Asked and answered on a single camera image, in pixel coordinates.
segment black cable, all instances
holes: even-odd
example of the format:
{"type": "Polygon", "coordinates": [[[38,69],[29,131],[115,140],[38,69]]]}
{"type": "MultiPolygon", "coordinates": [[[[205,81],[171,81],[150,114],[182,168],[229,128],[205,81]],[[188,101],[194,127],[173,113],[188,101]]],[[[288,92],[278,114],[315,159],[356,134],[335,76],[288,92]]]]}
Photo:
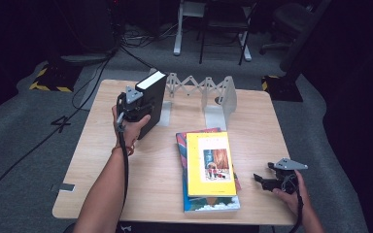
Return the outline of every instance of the black cable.
{"type": "Polygon", "coordinates": [[[98,80],[96,81],[95,87],[90,92],[89,96],[86,98],[86,100],[82,103],[82,105],[69,117],[67,117],[56,129],[54,129],[44,140],[42,140],[39,144],[37,144],[32,150],[30,150],[28,153],[26,153],[24,156],[22,156],[20,159],[17,160],[9,169],[5,171],[5,173],[0,177],[0,182],[28,155],[30,155],[34,150],[36,150],[38,147],[40,147],[44,142],[46,142],[55,132],[57,132],[61,127],[63,127],[75,114],[78,113],[78,111],[86,104],[86,102],[89,100],[90,96],[92,96],[93,92],[95,91],[96,87],[98,86],[99,80],[101,79],[102,73],[110,61],[110,59],[105,62],[105,64],[102,67],[101,72],[99,73],[98,80]]]}
{"type": "Polygon", "coordinates": [[[298,198],[298,218],[296,219],[295,225],[292,227],[292,229],[289,231],[289,233],[294,233],[298,229],[298,227],[301,225],[302,222],[302,207],[304,206],[304,202],[302,201],[301,194],[299,193],[299,188],[296,188],[296,197],[298,198]]]}
{"type": "Polygon", "coordinates": [[[106,55],[105,57],[102,58],[96,58],[96,59],[89,59],[89,60],[71,60],[65,57],[61,57],[62,60],[67,62],[68,65],[70,66],[89,66],[89,65],[95,65],[102,63],[108,59],[110,59],[112,56],[110,54],[106,55]]]}
{"type": "Polygon", "coordinates": [[[77,96],[77,94],[79,93],[79,92],[81,92],[81,90],[83,90],[84,89],[84,87],[86,87],[90,82],[92,82],[93,81],[93,79],[95,79],[95,77],[96,77],[96,74],[98,73],[98,70],[99,70],[99,68],[102,66],[102,63],[98,66],[98,68],[96,68],[96,70],[95,70],[95,74],[93,75],[93,77],[89,80],[89,81],[87,81],[83,86],[81,86],[81,88],[74,94],[74,96],[72,97],[72,106],[75,108],[75,109],[79,109],[79,108],[81,108],[81,110],[82,110],[82,106],[80,106],[80,107],[77,107],[76,105],[75,105],[75,103],[74,103],[74,100],[75,100],[75,97],[77,96]]]}
{"type": "Polygon", "coordinates": [[[126,194],[128,192],[128,184],[129,184],[129,161],[128,161],[128,151],[126,150],[126,143],[125,143],[125,139],[123,138],[123,128],[124,126],[119,126],[119,128],[121,128],[122,130],[119,131],[118,135],[119,135],[119,144],[120,144],[120,147],[122,148],[122,153],[123,153],[123,167],[124,167],[124,172],[125,172],[125,190],[124,190],[124,193],[123,193],[123,203],[122,203],[122,209],[123,209],[123,206],[125,205],[125,201],[126,201],[126,194]]]}
{"type": "Polygon", "coordinates": [[[178,25],[178,23],[175,23],[175,24],[171,25],[168,29],[163,30],[163,32],[157,37],[149,36],[149,35],[141,36],[140,33],[137,30],[126,31],[122,36],[121,44],[125,47],[128,47],[128,48],[143,48],[143,47],[146,47],[147,45],[151,44],[152,42],[162,41],[162,40],[165,40],[169,37],[176,36],[176,33],[175,34],[169,34],[169,35],[167,35],[167,34],[170,33],[173,30],[176,30],[177,25],[178,25]],[[132,37],[127,38],[126,34],[128,32],[130,32],[130,34],[132,34],[131,35],[132,37]],[[128,39],[131,39],[131,40],[139,39],[139,43],[138,44],[130,44],[130,43],[127,42],[128,39]]]}
{"type": "Polygon", "coordinates": [[[148,68],[155,68],[156,70],[159,70],[157,69],[155,66],[152,66],[150,63],[144,61],[143,59],[139,58],[138,56],[132,54],[130,51],[128,51],[125,47],[123,46],[120,46],[120,48],[123,50],[123,52],[125,52],[126,54],[132,56],[133,58],[135,58],[136,60],[138,60],[139,62],[141,62],[142,64],[144,64],[145,66],[147,66],[148,68]]]}

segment black strap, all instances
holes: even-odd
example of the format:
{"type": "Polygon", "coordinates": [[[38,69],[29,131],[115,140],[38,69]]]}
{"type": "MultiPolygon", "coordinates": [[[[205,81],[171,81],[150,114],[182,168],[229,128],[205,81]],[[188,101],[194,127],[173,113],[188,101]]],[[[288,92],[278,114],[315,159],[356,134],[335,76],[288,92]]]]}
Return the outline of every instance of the black strap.
{"type": "MultiPolygon", "coordinates": [[[[123,131],[119,131],[119,144],[125,145],[125,140],[123,139],[123,131]]],[[[126,201],[126,193],[128,192],[128,181],[129,181],[129,162],[128,162],[128,152],[126,151],[126,146],[121,146],[122,153],[123,153],[123,166],[125,172],[125,192],[123,194],[123,206],[125,205],[126,201]]]]}
{"type": "Polygon", "coordinates": [[[296,196],[298,197],[298,219],[296,220],[295,225],[292,227],[292,229],[289,231],[289,233],[294,233],[298,229],[298,227],[301,225],[302,222],[302,207],[304,206],[304,202],[302,201],[301,194],[299,193],[299,188],[296,188],[296,196]]]}

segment hand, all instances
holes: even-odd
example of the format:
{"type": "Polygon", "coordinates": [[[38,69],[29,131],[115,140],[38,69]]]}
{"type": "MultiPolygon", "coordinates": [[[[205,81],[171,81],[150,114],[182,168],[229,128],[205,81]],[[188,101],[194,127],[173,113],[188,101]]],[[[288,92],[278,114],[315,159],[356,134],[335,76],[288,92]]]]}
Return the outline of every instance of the hand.
{"type": "MultiPolygon", "coordinates": [[[[112,114],[114,115],[114,131],[117,135],[117,147],[119,146],[119,135],[116,131],[117,129],[117,105],[112,107],[112,114]]],[[[132,147],[135,144],[135,141],[138,139],[139,134],[141,132],[141,128],[144,127],[148,121],[150,120],[151,116],[146,115],[138,122],[127,122],[126,120],[123,121],[123,125],[125,126],[125,130],[123,132],[123,138],[125,140],[126,147],[132,147]]]]}
{"type": "MultiPolygon", "coordinates": [[[[304,179],[302,178],[301,174],[295,170],[296,177],[298,178],[298,186],[299,186],[299,193],[302,197],[302,202],[304,203],[304,209],[310,209],[311,201],[310,196],[308,195],[307,187],[305,186],[304,179]]],[[[288,194],[279,188],[274,188],[272,190],[281,200],[287,203],[289,209],[296,215],[298,215],[298,198],[296,197],[296,192],[292,194],[288,194]]]]}

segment book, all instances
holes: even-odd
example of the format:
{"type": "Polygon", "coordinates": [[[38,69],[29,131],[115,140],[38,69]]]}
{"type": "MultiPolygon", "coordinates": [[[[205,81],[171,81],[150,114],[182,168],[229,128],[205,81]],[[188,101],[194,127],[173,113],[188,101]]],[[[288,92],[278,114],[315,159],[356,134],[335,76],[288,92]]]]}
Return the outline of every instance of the book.
{"type": "Polygon", "coordinates": [[[187,133],[187,195],[236,196],[227,132],[187,133]]]}
{"type": "MultiPolygon", "coordinates": [[[[220,128],[207,128],[202,130],[176,133],[177,145],[180,152],[181,166],[183,168],[183,200],[184,212],[219,212],[237,211],[241,208],[238,195],[233,197],[189,197],[187,195],[187,133],[221,132],[220,128]]],[[[241,190],[238,177],[234,173],[235,186],[241,190]]]]}
{"type": "Polygon", "coordinates": [[[152,105],[148,112],[151,119],[142,127],[138,139],[142,139],[160,120],[167,77],[168,75],[156,71],[135,85],[135,90],[143,93],[141,106],[152,105]]]}
{"type": "Polygon", "coordinates": [[[187,178],[183,176],[184,212],[228,212],[241,209],[238,195],[232,197],[189,197],[187,178]]]}

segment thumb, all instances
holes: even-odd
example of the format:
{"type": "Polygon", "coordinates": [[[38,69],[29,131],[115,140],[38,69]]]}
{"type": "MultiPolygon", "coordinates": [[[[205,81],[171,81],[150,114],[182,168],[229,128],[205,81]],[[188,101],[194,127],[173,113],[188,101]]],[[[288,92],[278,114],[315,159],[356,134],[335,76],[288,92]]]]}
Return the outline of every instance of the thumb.
{"type": "Polygon", "coordinates": [[[112,107],[112,115],[114,116],[114,122],[117,121],[117,105],[112,107]]]}
{"type": "Polygon", "coordinates": [[[148,123],[148,121],[150,121],[150,119],[151,119],[151,115],[145,115],[144,117],[142,117],[141,120],[138,121],[137,124],[140,128],[142,128],[148,123]]]}
{"type": "Polygon", "coordinates": [[[285,202],[288,202],[291,198],[291,196],[289,194],[280,190],[279,188],[274,188],[272,190],[272,192],[274,192],[275,195],[277,195],[281,200],[283,200],[285,202]]]}

